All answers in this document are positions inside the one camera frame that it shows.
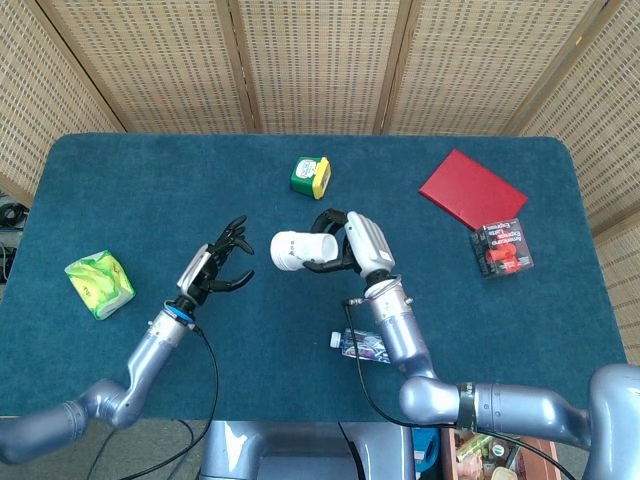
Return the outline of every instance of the blue table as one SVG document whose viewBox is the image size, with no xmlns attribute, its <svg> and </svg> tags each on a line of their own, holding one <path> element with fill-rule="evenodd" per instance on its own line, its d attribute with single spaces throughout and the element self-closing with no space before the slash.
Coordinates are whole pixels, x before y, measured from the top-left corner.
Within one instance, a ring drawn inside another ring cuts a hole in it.
<svg viewBox="0 0 640 480">
<path fill-rule="evenodd" d="M 457 148 L 528 195 L 519 215 L 535 261 L 521 275 L 481 278 L 468 229 L 418 194 Z M 325 198 L 292 192 L 301 155 L 327 155 Z M 20 415 L 75 398 L 102 377 L 126 382 L 126 359 L 198 247 L 247 214 L 253 257 L 242 290 L 198 312 L 220 364 L 216 418 L 370 421 L 353 361 L 328 347 L 345 327 L 351 272 L 285 273 L 269 257 L 279 230 L 308 230 L 324 209 L 356 210 L 387 236 L 414 297 L 438 374 L 551 387 L 586 406 L 598 367 L 624 361 L 571 158 L 550 138 L 83 134 L 52 148 L 0 305 L 0 412 Z M 93 320 L 63 269 L 109 249 L 137 297 Z M 366 309 L 360 328 L 374 330 Z M 366 365 L 372 394 L 399 414 L 402 378 Z M 147 416 L 205 418 L 212 373 L 189 336 L 151 392 Z"/>
</svg>

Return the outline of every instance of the plastic bottle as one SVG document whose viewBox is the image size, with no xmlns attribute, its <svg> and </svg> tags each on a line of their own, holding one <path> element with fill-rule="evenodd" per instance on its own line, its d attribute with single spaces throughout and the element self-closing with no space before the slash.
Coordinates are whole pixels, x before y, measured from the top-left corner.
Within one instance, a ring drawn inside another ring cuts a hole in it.
<svg viewBox="0 0 640 480">
<path fill-rule="evenodd" d="M 358 354 L 362 360 L 373 360 L 374 362 L 389 363 L 389 356 L 384 347 L 382 337 L 377 333 L 354 330 L 358 341 Z M 331 332 L 331 348 L 339 348 L 345 357 L 356 358 L 356 350 L 353 345 L 351 329 L 347 328 L 344 333 Z"/>
</svg>

